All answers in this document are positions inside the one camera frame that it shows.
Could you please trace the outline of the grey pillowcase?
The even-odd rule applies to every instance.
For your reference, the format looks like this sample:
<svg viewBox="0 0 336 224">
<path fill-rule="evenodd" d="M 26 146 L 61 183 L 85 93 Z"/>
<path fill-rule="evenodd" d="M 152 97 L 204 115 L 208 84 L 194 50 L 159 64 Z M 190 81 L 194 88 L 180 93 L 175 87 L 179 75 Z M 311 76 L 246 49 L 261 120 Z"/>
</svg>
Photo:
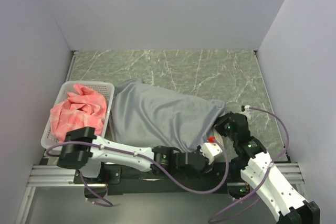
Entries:
<svg viewBox="0 0 336 224">
<path fill-rule="evenodd" d="M 135 147 L 175 147 L 192 152 L 213 133 L 225 102 L 205 100 L 132 79 L 115 87 L 113 140 Z"/>
</svg>

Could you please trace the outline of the beige pillow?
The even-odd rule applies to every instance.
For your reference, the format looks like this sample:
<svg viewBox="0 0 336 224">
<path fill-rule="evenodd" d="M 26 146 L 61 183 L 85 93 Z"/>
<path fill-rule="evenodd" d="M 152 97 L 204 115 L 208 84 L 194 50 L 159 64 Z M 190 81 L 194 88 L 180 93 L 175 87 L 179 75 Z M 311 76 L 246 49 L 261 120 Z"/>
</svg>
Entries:
<svg viewBox="0 0 336 224">
<path fill-rule="evenodd" d="M 214 128 L 213 128 L 213 136 L 220 145 L 224 145 L 222 136 Z"/>
</svg>

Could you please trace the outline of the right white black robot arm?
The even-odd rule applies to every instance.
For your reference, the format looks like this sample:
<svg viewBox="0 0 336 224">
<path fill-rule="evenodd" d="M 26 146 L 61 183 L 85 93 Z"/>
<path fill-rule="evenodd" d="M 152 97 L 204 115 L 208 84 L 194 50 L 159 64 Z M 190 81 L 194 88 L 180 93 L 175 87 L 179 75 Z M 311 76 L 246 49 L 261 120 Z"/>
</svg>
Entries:
<svg viewBox="0 0 336 224">
<path fill-rule="evenodd" d="M 229 112 L 219 117 L 215 130 L 228 137 L 238 155 L 238 164 L 230 169 L 235 181 L 245 181 L 249 194 L 219 211 L 219 216 L 239 203 L 258 195 L 271 211 L 277 223 L 320 223 L 320 208 L 307 201 L 287 181 L 261 142 L 251 135 L 248 118 L 241 113 Z"/>
</svg>

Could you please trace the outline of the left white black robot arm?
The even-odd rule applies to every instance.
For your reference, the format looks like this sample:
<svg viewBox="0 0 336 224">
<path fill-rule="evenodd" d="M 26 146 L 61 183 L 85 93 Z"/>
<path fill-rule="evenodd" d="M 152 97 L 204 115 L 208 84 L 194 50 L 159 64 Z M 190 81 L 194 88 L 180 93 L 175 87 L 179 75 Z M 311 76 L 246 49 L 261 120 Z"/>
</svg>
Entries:
<svg viewBox="0 0 336 224">
<path fill-rule="evenodd" d="M 83 127 L 66 133 L 57 166 L 75 169 L 93 183 L 104 179 L 104 163 L 114 163 L 141 172 L 168 173 L 188 171 L 192 174 L 207 172 L 215 160 L 214 146 L 205 143 L 191 153 L 175 147 L 134 147 L 106 140 L 95 135 L 92 127 Z"/>
</svg>

